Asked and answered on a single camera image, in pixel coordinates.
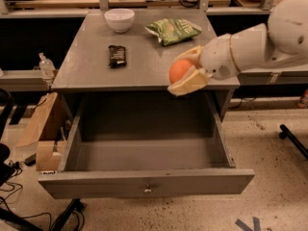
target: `crumpled snack bag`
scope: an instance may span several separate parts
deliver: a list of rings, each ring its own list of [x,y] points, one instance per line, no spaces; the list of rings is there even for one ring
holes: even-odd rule
[[[201,27],[186,19],[166,18],[145,26],[145,29],[156,36],[163,46],[191,39],[201,34]]]

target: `drawer knob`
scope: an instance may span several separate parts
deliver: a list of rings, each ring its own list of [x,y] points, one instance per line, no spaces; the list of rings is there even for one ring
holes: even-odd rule
[[[143,193],[144,194],[151,194],[151,193],[153,193],[153,190],[151,190],[151,186],[150,185],[146,185],[146,189],[144,189]]]

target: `drawer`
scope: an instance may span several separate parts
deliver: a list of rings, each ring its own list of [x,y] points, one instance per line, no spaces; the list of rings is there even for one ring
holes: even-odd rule
[[[56,174],[39,182],[55,198],[241,193],[211,92],[83,94]]]

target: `floor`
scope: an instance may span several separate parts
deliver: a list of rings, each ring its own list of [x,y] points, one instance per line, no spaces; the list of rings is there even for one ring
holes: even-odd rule
[[[253,168],[256,174],[242,194],[82,199],[83,230],[306,231],[308,161],[289,139],[278,138],[280,124],[286,124],[308,145],[308,110],[297,108],[296,101],[259,98],[230,104],[232,109],[222,123],[226,144],[237,168]],[[18,125],[8,125],[2,138],[13,162],[22,162],[35,152],[34,146],[14,146],[28,121],[24,117]],[[70,200],[53,199],[37,182],[35,166],[22,165],[22,169],[11,180],[23,186],[7,200],[11,210],[21,217],[50,213],[55,220]],[[3,185],[1,190],[10,188]],[[47,215],[27,220],[48,230]],[[71,216],[63,230],[74,230],[76,225],[76,216]],[[15,229],[0,222],[0,230]]]

